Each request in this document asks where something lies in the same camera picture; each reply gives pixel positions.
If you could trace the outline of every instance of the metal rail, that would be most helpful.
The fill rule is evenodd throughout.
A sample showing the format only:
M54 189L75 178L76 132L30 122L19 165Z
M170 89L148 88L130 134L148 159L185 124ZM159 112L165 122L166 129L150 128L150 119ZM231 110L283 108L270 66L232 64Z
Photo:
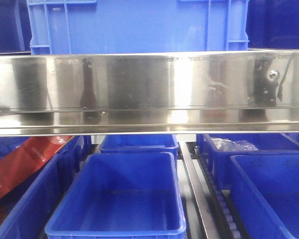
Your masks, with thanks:
M0 136L299 131L299 50L0 56Z

